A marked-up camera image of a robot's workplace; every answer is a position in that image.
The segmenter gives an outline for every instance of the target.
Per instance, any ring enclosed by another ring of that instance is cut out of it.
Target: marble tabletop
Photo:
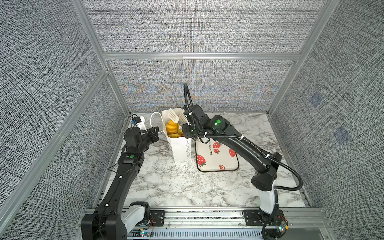
[[[136,113],[144,116],[145,126],[150,127],[150,113]],[[220,113],[244,136],[269,152],[282,154],[266,114]],[[162,130],[161,118],[155,114],[152,125]],[[200,172],[196,167],[195,147],[192,158],[175,163],[171,149],[163,133],[160,140],[151,144],[144,153],[145,160],[133,181],[125,200],[125,206],[135,201],[149,202],[152,207],[258,207],[258,190],[251,184],[254,168],[238,155],[240,167],[235,171]],[[114,179],[112,173],[107,190]],[[294,187],[291,173],[283,167],[277,171],[278,185]],[[280,207],[305,207],[298,191],[278,190]]]

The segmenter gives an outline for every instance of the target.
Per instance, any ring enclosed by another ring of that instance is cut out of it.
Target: yellow fruit
[[[181,134],[179,134],[179,133],[174,133],[174,134],[170,134],[170,135],[168,135],[168,137],[171,137],[171,138],[178,138],[178,137],[181,137]]]
[[[174,123],[172,120],[169,120],[166,125],[166,130],[168,134],[173,134],[177,132],[177,123]]]

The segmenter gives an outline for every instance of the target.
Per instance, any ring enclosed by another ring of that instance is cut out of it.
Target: gray textured backdrop
[[[70,0],[1,2],[0,207],[101,66]]]
[[[73,239],[96,199],[124,118],[105,79],[2,239]]]
[[[204,111],[267,111],[290,60],[110,60],[131,111],[184,105],[187,82]]]
[[[105,51],[300,52],[326,0],[84,0]]]
[[[339,240],[384,235],[384,2],[342,0],[272,120]]]

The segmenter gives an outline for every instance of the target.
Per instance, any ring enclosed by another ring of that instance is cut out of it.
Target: paper bag
[[[181,112],[184,112],[181,108],[174,108],[173,111],[177,115],[179,115]],[[186,139],[185,137],[178,137],[178,138],[170,138],[168,137],[167,130],[166,130],[166,124],[169,122],[168,117],[169,110],[161,111],[161,116],[163,118],[163,129],[164,133],[166,135],[167,141],[172,149],[173,159],[176,163],[183,162],[186,160],[191,159],[192,155],[192,139]]]

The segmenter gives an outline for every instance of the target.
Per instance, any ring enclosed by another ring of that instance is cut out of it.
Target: vent slot
[[[155,229],[154,239],[260,239],[261,230],[247,229]],[[133,239],[149,239],[147,237],[134,237]]]

